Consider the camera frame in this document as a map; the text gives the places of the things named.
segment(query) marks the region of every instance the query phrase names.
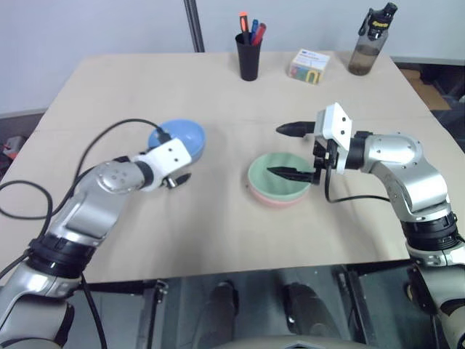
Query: wooden table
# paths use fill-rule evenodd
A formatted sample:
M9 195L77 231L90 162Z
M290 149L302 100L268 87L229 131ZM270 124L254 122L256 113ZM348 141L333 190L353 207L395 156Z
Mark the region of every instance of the wooden table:
M422 141L426 157L444 176L459 228L465 217L465 157L433 118L394 63L381 55L364 77L347 72L348 54L331 55L322 82L290 79L293 53L263 52L259 78L239 79L235 54L108 55L82 62L42 118L4 178L35 181L57 203L83 149L109 124L125 118L161 123L188 118L203 125L203 157L191 180L168 192L135 193L120 221L86 269L91 282L167 278L264 268L407 258L405 239L391 206L359 200L328 204L323 187L288 209L271 209L251 197L246 171L259 155L289 151L312 162L312 139L279 135L276 126L315 120L339 102L353 130L402 131ZM89 154L86 166L144 150L152 130L130 124L115 129ZM331 195L386 195L369 174L334 175ZM33 189L0 193L2 207L41 214ZM0 217L0 265L18 256L40 222Z

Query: black cup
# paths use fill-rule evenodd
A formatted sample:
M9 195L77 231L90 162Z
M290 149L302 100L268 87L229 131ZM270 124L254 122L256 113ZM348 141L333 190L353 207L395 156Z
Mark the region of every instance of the black cup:
M246 81L253 81L259 72L260 47L262 40L256 46L245 45L243 34L235 36L238 45L240 77Z

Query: small box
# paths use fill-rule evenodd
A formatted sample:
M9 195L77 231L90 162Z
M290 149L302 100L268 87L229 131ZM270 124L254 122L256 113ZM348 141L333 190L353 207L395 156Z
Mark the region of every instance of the small box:
M291 78L316 85L323 77L329 58L327 55L301 49L292 60L288 74Z

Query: white wall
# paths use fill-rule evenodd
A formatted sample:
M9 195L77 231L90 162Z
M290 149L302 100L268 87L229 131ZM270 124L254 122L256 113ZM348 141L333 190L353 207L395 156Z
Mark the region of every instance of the white wall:
M0 0L0 116L47 108L89 55L193 52L183 0Z
M465 0L393 0L384 51L397 60L465 64ZM352 50L369 7L387 0L197 0L205 50L236 50L239 11L267 24L262 50Z

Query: marker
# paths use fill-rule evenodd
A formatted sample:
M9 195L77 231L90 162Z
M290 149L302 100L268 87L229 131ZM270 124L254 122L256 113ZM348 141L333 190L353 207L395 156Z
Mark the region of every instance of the marker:
M254 20L252 22L252 30L250 32L250 42L254 42L255 35L256 35L256 30L257 30L258 27L259 27L259 21Z
M244 38L244 45L250 45L250 38L248 37L250 34L248 33L247 12L240 12L239 20L240 30L242 31L242 36Z
M255 39L252 41L252 46L256 46L262 40L264 31L267 30L267 25L260 23L259 30L256 32Z

